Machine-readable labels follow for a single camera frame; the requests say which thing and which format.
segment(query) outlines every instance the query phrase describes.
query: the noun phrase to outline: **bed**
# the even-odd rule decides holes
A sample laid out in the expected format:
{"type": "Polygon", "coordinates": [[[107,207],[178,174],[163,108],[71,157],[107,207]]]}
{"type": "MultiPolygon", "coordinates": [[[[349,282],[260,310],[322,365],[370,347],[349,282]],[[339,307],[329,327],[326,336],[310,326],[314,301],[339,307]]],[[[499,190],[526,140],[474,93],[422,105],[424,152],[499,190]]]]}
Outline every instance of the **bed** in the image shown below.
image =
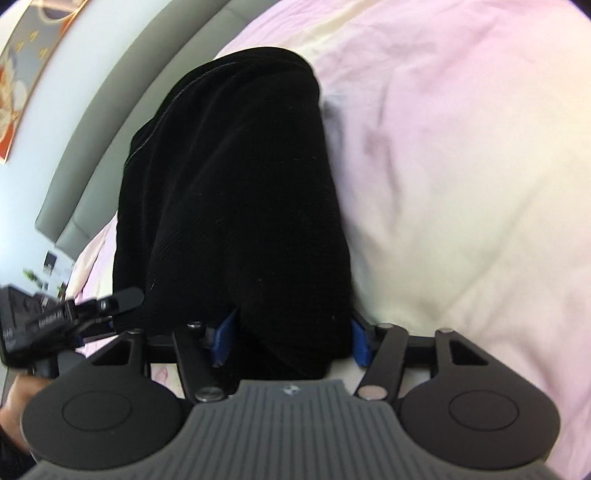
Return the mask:
{"type": "MultiPolygon", "coordinates": [[[[561,414],[548,464],[568,480],[591,471],[589,44],[567,0],[282,0],[219,53],[312,64],[359,310],[415,335],[452,327],[545,391],[561,414]]],[[[79,299],[112,288],[103,194],[79,299]]],[[[362,372],[330,375],[353,389],[362,372]]]]}

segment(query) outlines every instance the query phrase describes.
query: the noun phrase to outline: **round black pad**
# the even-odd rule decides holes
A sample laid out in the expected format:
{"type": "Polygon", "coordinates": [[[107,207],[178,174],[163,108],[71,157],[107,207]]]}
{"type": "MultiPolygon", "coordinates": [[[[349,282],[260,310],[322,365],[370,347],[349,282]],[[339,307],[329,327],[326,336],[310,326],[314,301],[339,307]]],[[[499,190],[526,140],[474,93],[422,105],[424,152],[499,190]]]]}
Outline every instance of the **round black pad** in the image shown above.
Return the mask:
{"type": "Polygon", "coordinates": [[[35,458],[78,470],[129,465],[181,429],[180,400],[131,369],[85,362],[36,395],[22,431],[35,458]]]}
{"type": "Polygon", "coordinates": [[[449,412],[460,425],[479,432],[506,429],[519,416],[513,400],[486,390],[458,395],[449,404],[449,412]]]}
{"type": "Polygon", "coordinates": [[[480,470],[511,469],[544,458],[560,427],[550,399],[506,367],[440,371],[407,394],[400,420],[426,451],[480,470]]]}
{"type": "Polygon", "coordinates": [[[131,402],[113,392],[87,392],[64,406],[64,420],[76,430],[102,432],[114,429],[131,415],[131,402]]]}

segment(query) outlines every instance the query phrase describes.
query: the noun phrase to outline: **hand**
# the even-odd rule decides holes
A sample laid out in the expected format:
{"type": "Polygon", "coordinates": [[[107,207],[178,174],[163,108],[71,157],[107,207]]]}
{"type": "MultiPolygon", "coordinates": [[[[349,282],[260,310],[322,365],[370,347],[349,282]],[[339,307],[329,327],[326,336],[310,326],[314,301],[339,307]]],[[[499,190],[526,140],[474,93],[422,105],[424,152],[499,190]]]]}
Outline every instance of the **hand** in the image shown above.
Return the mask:
{"type": "Polygon", "coordinates": [[[51,381],[46,378],[24,374],[17,375],[8,392],[6,404],[0,408],[0,427],[14,445],[24,453],[30,453],[30,450],[21,432],[22,412],[31,399],[49,383],[51,381]]]}

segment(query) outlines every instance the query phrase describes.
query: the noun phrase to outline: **blue clip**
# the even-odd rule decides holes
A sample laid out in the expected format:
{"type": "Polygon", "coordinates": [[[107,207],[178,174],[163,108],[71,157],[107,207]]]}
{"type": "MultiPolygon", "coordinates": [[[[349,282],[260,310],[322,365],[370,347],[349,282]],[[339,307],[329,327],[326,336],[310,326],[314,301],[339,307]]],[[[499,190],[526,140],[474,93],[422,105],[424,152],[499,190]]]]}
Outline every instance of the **blue clip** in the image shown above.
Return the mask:
{"type": "Polygon", "coordinates": [[[353,358],[360,367],[367,368],[374,361],[375,353],[369,346],[364,325],[367,321],[357,312],[353,314],[351,325],[353,327],[353,358]]]}
{"type": "Polygon", "coordinates": [[[212,345],[209,349],[213,367],[221,367],[228,357],[236,338],[236,317],[238,310],[234,310],[228,318],[215,330],[212,345]]]}

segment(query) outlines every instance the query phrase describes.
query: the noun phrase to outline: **colorful painting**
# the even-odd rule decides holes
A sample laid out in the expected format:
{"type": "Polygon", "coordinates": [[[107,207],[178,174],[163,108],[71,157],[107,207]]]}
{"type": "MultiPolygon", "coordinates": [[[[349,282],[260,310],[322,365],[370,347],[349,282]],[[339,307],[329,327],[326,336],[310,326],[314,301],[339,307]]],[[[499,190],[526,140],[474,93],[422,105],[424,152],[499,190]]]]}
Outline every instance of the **colorful painting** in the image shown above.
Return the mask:
{"type": "Polygon", "coordinates": [[[51,54],[90,0],[33,0],[0,55],[0,164],[51,54]]]}

